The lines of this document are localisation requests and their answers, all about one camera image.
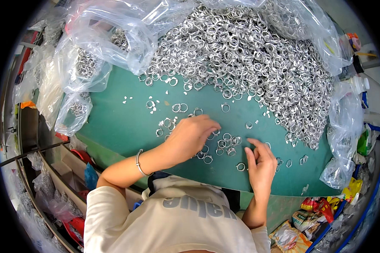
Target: white t-shirt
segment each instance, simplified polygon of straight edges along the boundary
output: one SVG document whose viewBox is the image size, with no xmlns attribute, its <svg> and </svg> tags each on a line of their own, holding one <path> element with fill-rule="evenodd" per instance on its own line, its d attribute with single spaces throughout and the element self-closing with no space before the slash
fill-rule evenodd
<svg viewBox="0 0 380 253">
<path fill-rule="evenodd" d="M 87 195 L 85 253 L 270 252 L 266 227 L 249 230 L 221 190 L 176 176 L 153 183 L 156 192 L 131 213 L 110 186 Z"/>
</svg>

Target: yellow bag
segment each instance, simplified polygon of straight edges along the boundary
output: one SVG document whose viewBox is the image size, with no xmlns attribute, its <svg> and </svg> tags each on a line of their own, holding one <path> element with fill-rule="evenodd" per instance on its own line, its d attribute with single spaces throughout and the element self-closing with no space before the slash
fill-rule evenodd
<svg viewBox="0 0 380 253">
<path fill-rule="evenodd" d="M 297 228 L 291 227 L 289 220 L 276 228 L 269 238 L 276 242 L 283 253 L 305 253 L 312 244 Z"/>
</svg>

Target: person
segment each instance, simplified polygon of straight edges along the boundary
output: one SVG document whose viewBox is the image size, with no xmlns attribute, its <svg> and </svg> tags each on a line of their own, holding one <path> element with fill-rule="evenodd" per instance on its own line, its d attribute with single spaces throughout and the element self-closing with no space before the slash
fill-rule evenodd
<svg viewBox="0 0 380 253">
<path fill-rule="evenodd" d="M 87 195 L 84 251 L 135 253 L 269 252 L 266 211 L 277 161 L 266 144 L 245 147 L 254 197 L 242 219 L 223 192 L 178 176 L 153 181 L 155 193 L 133 212 L 125 188 L 191 159 L 221 126 L 208 115 L 182 119 L 160 146 L 109 166 Z"/>
</svg>

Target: blue plastic bag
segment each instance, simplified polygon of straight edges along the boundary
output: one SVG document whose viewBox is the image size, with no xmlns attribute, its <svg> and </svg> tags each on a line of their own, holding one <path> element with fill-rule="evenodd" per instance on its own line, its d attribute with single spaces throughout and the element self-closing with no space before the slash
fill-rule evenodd
<svg viewBox="0 0 380 253">
<path fill-rule="evenodd" d="M 98 175 L 91 164 L 87 163 L 85 169 L 85 183 L 89 190 L 96 189 Z"/>
</svg>

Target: left hand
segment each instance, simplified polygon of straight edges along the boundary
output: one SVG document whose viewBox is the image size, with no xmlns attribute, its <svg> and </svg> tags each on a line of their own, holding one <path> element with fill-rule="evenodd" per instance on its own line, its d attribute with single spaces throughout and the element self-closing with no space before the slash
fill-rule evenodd
<svg viewBox="0 0 380 253">
<path fill-rule="evenodd" d="M 208 136 L 217 129 L 221 126 L 206 114 L 182 119 L 159 147 L 172 167 L 197 154 Z"/>
</svg>

